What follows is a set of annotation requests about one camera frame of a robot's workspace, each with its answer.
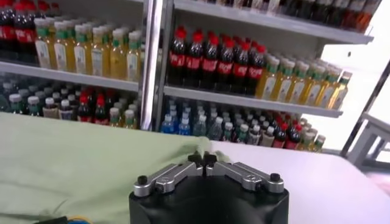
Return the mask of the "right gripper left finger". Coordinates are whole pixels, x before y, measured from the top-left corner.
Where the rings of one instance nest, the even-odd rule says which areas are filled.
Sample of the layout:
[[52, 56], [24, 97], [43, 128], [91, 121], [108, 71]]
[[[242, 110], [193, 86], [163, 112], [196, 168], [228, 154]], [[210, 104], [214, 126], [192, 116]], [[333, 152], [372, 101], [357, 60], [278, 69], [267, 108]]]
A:
[[203, 159], [200, 154], [194, 153], [181, 164], [168, 164], [149, 176], [140, 175], [133, 185], [133, 194], [136, 197], [148, 197], [155, 191], [168, 194], [185, 178], [202, 174]]

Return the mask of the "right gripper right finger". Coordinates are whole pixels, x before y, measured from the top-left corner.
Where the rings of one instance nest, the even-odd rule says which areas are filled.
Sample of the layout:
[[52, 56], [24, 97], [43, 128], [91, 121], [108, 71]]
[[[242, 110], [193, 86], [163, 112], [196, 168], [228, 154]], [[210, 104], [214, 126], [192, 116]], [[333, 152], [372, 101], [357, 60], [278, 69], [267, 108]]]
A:
[[247, 191], [266, 189], [273, 194], [284, 192], [284, 181], [278, 173], [267, 174], [241, 162], [227, 163], [208, 152], [204, 154], [204, 163], [206, 176], [228, 177]]

